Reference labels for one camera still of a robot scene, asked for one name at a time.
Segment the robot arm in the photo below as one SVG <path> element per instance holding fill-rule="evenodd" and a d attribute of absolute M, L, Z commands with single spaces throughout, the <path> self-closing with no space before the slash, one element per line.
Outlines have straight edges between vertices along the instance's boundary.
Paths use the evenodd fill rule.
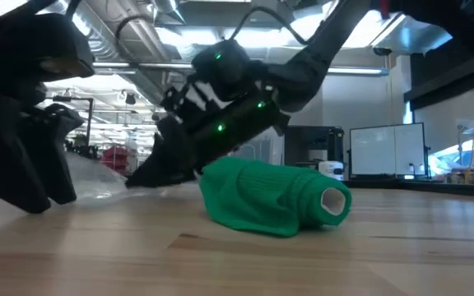
<path fill-rule="evenodd" d="M 126 184 L 158 187 L 181 183 L 194 178 L 193 171 L 202 173 L 205 165 L 269 127 L 282 135 L 290 120 L 286 113 L 300 111 L 315 96 L 334 56 L 371 9 L 403 11 L 448 28 L 467 43 L 474 40 L 470 29 L 459 25 L 466 19 L 455 0 L 340 0 L 310 40 L 303 41 L 306 47 L 285 64 L 251 61 L 233 39 L 234 33 L 192 60 L 195 73 L 182 90 L 166 93 L 162 106 L 171 116 L 157 123 L 160 133 L 156 134 L 153 154 Z M 256 10 L 271 13 L 266 8 Z M 197 82 L 211 86 L 216 97 L 229 104 L 221 108 L 198 88 L 195 91 L 205 106 L 192 104 L 185 95 Z"/>

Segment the green sweater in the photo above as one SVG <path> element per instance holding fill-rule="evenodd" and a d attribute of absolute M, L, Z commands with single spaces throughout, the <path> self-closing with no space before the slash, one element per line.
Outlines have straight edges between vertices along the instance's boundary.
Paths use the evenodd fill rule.
<path fill-rule="evenodd" d="M 230 157 L 204 168 L 200 188 L 215 222 L 281 237 L 294 236 L 303 227 L 338 226 L 351 208 L 349 189 L 316 170 Z M 337 215 L 322 206 L 322 194 L 329 188 L 344 196 Z"/>

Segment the plastic sheet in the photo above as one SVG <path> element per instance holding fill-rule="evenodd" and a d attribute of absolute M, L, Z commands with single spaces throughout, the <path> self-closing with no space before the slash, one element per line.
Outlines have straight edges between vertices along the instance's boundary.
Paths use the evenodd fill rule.
<path fill-rule="evenodd" d="M 126 178 L 97 160 L 89 160 L 75 153 L 67 153 L 67 163 L 71 172 L 72 185 L 76 190 L 79 204 L 94 204 L 93 201 L 107 199 L 106 203 L 127 197 L 169 198 L 183 196 L 197 187 L 197 182 L 185 183 L 174 187 L 127 189 Z"/>
<path fill-rule="evenodd" d="M 283 138 L 273 128 L 267 129 L 248 143 L 243 144 L 231 157 L 243 160 L 260 160 L 267 164 L 281 164 Z"/>
<path fill-rule="evenodd" d="M 126 192 L 126 178 L 97 160 L 89 160 L 75 153 L 67 153 L 72 184 L 78 199 L 107 198 Z"/>

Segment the wooden surface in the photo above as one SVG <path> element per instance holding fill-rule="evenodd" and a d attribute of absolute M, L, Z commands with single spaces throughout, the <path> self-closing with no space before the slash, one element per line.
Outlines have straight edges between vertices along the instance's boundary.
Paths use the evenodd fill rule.
<path fill-rule="evenodd" d="M 279 239 L 212 223 L 194 186 L 134 195 L 0 201 L 0 295 L 474 296 L 474 197 L 355 190 L 339 229 Z"/>

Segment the metal pipe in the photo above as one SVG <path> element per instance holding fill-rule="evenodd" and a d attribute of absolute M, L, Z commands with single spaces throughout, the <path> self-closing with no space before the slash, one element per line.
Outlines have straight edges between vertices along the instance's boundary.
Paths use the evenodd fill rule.
<path fill-rule="evenodd" d="M 92 122 L 92 109 L 95 107 L 95 101 L 93 99 L 89 99 L 89 116 L 87 117 L 87 139 L 86 139 L 86 146 L 89 147 L 89 143 L 91 142 L 91 122 Z"/>
<path fill-rule="evenodd" d="M 141 62 L 141 63 L 128 63 L 128 62 L 94 62 L 93 67 L 95 69 L 109 68 L 109 69 L 144 69 L 144 70 L 160 70 L 160 71 L 173 71 L 173 70 L 191 70 L 193 66 L 186 62 Z M 330 67 L 328 74 L 334 75 L 388 75 L 388 69 L 377 68 L 377 67 Z"/>
<path fill-rule="evenodd" d="M 125 69 L 142 68 L 146 70 L 188 70 L 193 69 L 190 63 L 186 62 L 141 62 L 139 64 L 130 64 L 128 62 L 94 62 L 95 69 Z"/>
<path fill-rule="evenodd" d="M 99 3 L 82 1 L 77 9 L 77 15 L 91 28 L 90 43 L 91 51 L 98 61 L 110 61 L 118 57 L 118 51 L 114 46 L 114 34 L 110 28 L 100 19 L 91 5 L 98 6 Z M 56 2 L 49 7 L 51 12 L 64 13 L 65 6 Z M 132 55 L 128 49 L 123 47 L 127 54 Z M 161 93 L 164 92 L 160 79 L 155 79 L 143 72 L 127 77 L 136 83 L 141 93 L 150 99 L 152 104 L 158 104 L 161 100 Z"/>

